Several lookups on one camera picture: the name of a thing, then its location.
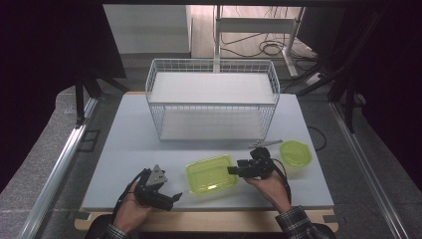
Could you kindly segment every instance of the human hand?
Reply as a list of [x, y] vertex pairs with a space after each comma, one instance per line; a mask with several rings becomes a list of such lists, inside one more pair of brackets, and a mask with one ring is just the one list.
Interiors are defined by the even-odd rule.
[[133, 194], [136, 185], [137, 183], [133, 184], [129, 193], [123, 199], [113, 223], [116, 228], [124, 233], [128, 233], [139, 227], [152, 211], [152, 207], [145, 207], [137, 202]]
[[292, 208], [283, 181], [275, 171], [266, 179], [260, 180], [253, 177], [244, 179], [248, 184], [255, 186], [273, 204], [279, 213], [289, 211]]

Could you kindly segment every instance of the wire rack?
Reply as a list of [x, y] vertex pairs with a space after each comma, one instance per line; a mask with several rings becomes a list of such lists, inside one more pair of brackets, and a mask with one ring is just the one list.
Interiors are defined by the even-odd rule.
[[263, 140], [280, 94], [265, 60], [155, 59], [145, 90], [161, 140]]

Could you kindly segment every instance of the green plastic container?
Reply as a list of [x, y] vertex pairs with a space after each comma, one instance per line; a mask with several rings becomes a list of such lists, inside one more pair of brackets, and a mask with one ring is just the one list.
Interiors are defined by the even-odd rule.
[[234, 186], [238, 182], [238, 176], [230, 175], [228, 166], [232, 166], [232, 159], [228, 154], [189, 163], [186, 174], [190, 192], [202, 195]]
[[308, 145], [296, 140], [283, 142], [280, 145], [280, 156], [289, 165], [297, 167], [307, 166], [313, 159]]

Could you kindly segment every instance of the green bowl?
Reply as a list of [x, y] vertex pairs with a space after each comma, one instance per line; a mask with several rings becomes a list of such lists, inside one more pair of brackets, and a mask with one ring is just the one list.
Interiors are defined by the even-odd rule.
[[232, 159], [228, 154], [189, 163], [186, 174], [190, 192], [202, 195], [234, 186], [238, 182], [238, 176], [229, 174], [228, 166], [232, 166]]
[[304, 167], [313, 159], [310, 148], [306, 143], [288, 140], [280, 145], [280, 156], [291, 166]]

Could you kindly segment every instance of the white table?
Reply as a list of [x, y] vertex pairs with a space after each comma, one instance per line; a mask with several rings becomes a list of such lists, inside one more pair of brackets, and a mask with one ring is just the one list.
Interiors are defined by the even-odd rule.
[[[305, 208], [332, 208], [333, 202], [294, 95], [281, 95], [266, 140], [299, 140], [311, 148], [313, 160], [305, 168], [286, 164], [292, 188], [293, 205]], [[144, 168], [159, 164], [168, 182], [160, 192], [173, 195], [183, 192], [174, 204], [175, 211], [221, 211], [270, 209], [271, 204], [252, 186], [240, 179], [229, 189], [194, 196], [189, 192], [185, 166], [196, 160], [230, 154], [237, 159], [250, 159], [250, 142], [164, 142], [158, 139], [145, 95], [123, 96], [105, 142], [94, 176], [84, 199], [84, 210], [111, 210], [126, 185]], [[268, 146], [273, 158], [280, 159], [279, 145]]]

